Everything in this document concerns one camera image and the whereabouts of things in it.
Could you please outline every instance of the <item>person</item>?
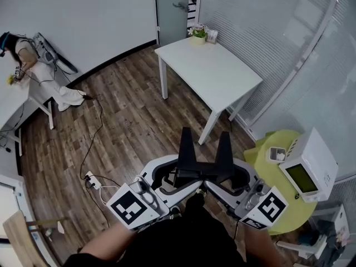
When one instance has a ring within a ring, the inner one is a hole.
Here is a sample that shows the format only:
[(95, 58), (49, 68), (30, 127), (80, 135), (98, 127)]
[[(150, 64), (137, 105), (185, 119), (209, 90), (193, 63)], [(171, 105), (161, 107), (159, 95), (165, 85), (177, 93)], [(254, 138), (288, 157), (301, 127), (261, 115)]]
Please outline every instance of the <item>person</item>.
[[(64, 267), (282, 266), (281, 257), (268, 232), (247, 226), (245, 263), (223, 224), (204, 209), (205, 195), (205, 191), (198, 189), (188, 199), (183, 216), (159, 221), (139, 233), (127, 229), (120, 222), (114, 224), (86, 244), (78, 254), (71, 255)], [(177, 209), (172, 212), (180, 215)]]
[(0, 46), (3, 50), (2, 56), (5, 52), (10, 52), (14, 61), (19, 64), (21, 70), (17, 80), (21, 80), (25, 74), (31, 76), (33, 73), (38, 83), (58, 104), (59, 111), (62, 112), (71, 105), (79, 106), (86, 98), (90, 98), (86, 96), (85, 92), (60, 86), (55, 80), (54, 69), (50, 65), (38, 61), (36, 49), (26, 37), (16, 36), (9, 32), (4, 33), (0, 37)]

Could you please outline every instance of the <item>door handle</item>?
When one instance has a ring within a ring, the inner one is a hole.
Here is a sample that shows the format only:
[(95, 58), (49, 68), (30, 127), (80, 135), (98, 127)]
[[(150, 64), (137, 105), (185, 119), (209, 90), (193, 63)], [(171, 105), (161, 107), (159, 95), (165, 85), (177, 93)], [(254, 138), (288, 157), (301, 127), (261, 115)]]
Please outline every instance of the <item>door handle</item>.
[(182, 2), (179, 2), (178, 5), (175, 4), (175, 3), (172, 3), (172, 5), (176, 8), (180, 8), (182, 10), (184, 10), (185, 12), (189, 12), (189, 6), (188, 5), (185, 5), (184, 3)]

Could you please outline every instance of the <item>yellow round table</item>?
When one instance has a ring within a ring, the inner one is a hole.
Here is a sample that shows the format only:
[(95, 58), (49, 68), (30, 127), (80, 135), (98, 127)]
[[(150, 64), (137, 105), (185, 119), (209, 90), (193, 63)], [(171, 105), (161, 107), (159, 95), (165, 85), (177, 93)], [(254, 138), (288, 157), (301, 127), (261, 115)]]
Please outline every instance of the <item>yellow round table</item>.
[(254, 167), (267, 185), (276, 186), (289, 204), (280, 219), (269, 229), (270, 235), (288, 233), (299, 228), (309, 219), (317, 206), (316, 202), (306, 203), (301, 197), (296, 200), (295, 196), (298, 192), (278, 168), (278, 164), (270, 164), (266, 161), (266, 151), (271, 146), (283, 147), (287, 150), (298, 136), (300, 133), (291, 130), (269, 132), (264, 139), (257, 140), (254, 149), (244, 151), (246, 162)]

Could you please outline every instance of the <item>white desk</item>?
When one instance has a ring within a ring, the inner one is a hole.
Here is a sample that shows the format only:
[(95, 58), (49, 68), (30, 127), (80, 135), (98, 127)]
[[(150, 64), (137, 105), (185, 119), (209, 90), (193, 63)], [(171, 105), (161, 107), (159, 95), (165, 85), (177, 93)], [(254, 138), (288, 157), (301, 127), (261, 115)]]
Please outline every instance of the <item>white desk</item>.
[[(6, 130), (5, 124), (12, 117), (12, 115), (22, 106), (27, 100), (35, 103), (43, 112), (48, 115), (50, 121), (50, 128), (53, 129), (52, 107), (51, 102), (48, 103), (46, 108), (39, 100), (30, 94), (31, 80), (29, 78), (21, 81), (19, 84), (13, 84), (8, 86), (8, 90), (4, 96), (0, 99), (0, 131)], [(7, 135), (10, 139), (19, 143), (19, 154), (22, 155), (21, 147), (21, 130), (19, 130), (19, 137), (15, 137), (10, 133)]]
[(182, 39), (155, 52), (159, 57), (163, 99), (168, 98), (168, 64), (211, 108), (211, 115), (199, 139), (202, 145), (221, 112), (240, 100), (229, 118), (232, 121), (262, 79), (222, 45), (205, 43), (200, 46), (190, 40)]

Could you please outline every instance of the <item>wooden floor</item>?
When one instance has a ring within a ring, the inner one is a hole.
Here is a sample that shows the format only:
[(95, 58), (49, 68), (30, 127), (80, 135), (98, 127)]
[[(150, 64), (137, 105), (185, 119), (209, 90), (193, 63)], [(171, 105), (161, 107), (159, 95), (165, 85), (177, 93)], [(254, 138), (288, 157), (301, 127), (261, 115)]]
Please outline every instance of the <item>wooden floor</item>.
[[(103, 128), (83, 165), (82, 176), (88, 171), (111, 178), (122, 184), (130, 182), (152, 159), (176, 154), (183, 126), (191, 127), (199, 161), (214, 161), (222, 131), (230, 131), (227, 113), (220, 116), (205, 145), (197, 141), (207, 119), (209, 108), (176, 74), (167, 68), (169, 98), (161, 97), (158, 60), (150, 47), (120, 60), (77, 86), (98, 98), (103, 110)], [(99, 128), (101, 108), (97, 101), (85, 101), (59, 113), (55, 108), (55, 129), (47, 126), (47, 117), (39, 113), (22, 129), (24, 155), (21, 168), (29, 198), (38, 220), (68, 217), (65, 235), (54, 233), (48, 242), (60, 263), (90, 241), (107, 223), (91, 200), (79, 176), (81, 162), (92, 136)], [(243, 151), (254, 147), (249, 136), (234, 122), (230, 133), (235, 157), (243, 159)], [(107, 188), (104, 199), (115, 193)], [(96, 190), (90, 191), (101, 209)], [(224, 223), (231, 236), (235, 221), (224, 208), (208, 195), (208, 210)], [(110, 223), (116, 220), (105, 211)], [(296, 240), (298, 233), (282, 235), (278, 239)], [(285, 264), (297, 260), (296, 253), (281, 250)]]

